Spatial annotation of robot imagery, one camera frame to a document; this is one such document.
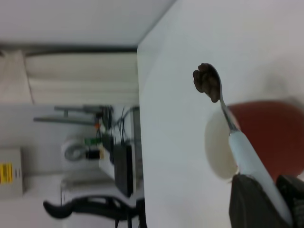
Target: light blue spoon handle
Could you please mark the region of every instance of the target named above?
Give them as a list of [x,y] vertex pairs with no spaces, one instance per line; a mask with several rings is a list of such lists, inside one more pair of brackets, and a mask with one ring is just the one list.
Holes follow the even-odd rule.
[[277,212],[292,227],[290,210],[248,138],[241,131],[231,132],[229,145],[240,173],[250,175],[262,186]]

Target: yellow label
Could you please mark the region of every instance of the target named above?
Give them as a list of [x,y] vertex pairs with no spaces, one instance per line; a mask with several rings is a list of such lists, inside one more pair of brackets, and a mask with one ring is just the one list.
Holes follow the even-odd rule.
[[0,164],[0,184],[11,184],[13,182],[12,163]]

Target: metal spoon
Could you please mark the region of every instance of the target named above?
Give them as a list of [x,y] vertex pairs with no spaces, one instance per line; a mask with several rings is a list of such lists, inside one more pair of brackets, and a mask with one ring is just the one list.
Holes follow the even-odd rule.
[[279,215],[284,221],[292,226],[293,219],[290,210],[284,201],[281,193],[274,184],[271,176],[266,170],[265,166],[261,162],[255,149],[252,147],[248,138],[242,133],[233,122],[233,115],[225,105],[223,99],[222,83],[218,72],[211,64],[208,64],[213,71],[213,75],[218,77],[220,96],[219,101],[221,109],[224,113],[225,119],[230,129],[229,145],[233,154],[233,157],[237,163],[237,166],[241,174],[249,175],[253,177],[262,186],[263,191],[269,197],[270,201],[274,205]]

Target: orange component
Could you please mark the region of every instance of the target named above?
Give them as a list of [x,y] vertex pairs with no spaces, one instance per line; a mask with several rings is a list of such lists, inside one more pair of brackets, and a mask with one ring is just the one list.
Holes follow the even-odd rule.
[[100,123],[95,123],[95,129],[99,129],[100,128],[100,126],[101,126],[101,124]]

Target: brown food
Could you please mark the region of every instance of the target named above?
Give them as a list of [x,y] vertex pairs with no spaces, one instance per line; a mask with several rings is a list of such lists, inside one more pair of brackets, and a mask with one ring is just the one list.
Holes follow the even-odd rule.
[[206,93],[216,103],[219,100],[219,78],[208,64],[199,65],[199,70],[193,72],[195,88],[200,93]]

